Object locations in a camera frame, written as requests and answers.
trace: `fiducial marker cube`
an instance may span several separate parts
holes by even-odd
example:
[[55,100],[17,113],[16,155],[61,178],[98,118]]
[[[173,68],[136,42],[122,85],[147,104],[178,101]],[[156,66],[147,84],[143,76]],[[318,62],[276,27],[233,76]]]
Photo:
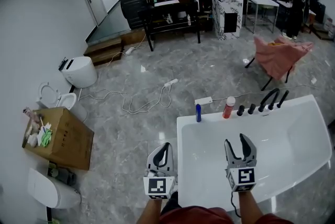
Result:
[[251,191],[256,185],[254,167],[231,168],[227,178],[233,192]]
[[151,199],[170,199],[175,185],[175,177],[144,177],[144,190]]

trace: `green cloth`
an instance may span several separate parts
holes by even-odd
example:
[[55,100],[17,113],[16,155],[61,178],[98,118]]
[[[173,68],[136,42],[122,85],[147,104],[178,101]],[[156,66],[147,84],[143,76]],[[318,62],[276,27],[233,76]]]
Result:
[[46,147],[51,141],[52,130],[46,129],[45,133],[42,136],[41,144],[43,147]]

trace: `pink chair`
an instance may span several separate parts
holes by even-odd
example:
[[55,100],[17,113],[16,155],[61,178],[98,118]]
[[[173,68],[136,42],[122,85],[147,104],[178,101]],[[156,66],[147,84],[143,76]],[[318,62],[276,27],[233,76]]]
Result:
[[280,80],[285,73],[287,73],[285,81],[287,83],[289,73],[294,69],[295,63],[313,47],[312,42],[291,42],[282,36],[279,36],[271,43],[267,43],[257,36],[254,36],[254,41],[256,55],[245,67],[248,68],[256,58],[270,76],[262,91],[265,90],[273,78]]

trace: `white bathtub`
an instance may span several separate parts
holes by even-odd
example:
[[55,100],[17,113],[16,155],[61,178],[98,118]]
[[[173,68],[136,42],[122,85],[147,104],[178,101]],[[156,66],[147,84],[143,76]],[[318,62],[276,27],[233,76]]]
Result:
[[[231,188],[226,179],[224,141],[228,139],[237,157],[243,157],[239,134],[248,136],[257,148],[256,186],[259,203],[303,181],[331,157],[328,130],[312,95],[287,100],[281,108],[225,120],[222,113],[177,119],[178,199],[182,207],[221,207],[233,210]],[[234,203],[239,208],[237,194]]]

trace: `red shirt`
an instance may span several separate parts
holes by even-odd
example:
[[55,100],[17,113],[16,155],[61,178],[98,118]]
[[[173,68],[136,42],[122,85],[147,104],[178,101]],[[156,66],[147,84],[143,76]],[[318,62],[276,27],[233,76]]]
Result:
[[[219,207],[190,206],[171,210],[160,217],[160,224],[234,224],[225,210]],[[292,224],[274,214],[262,216],[255,224]]]

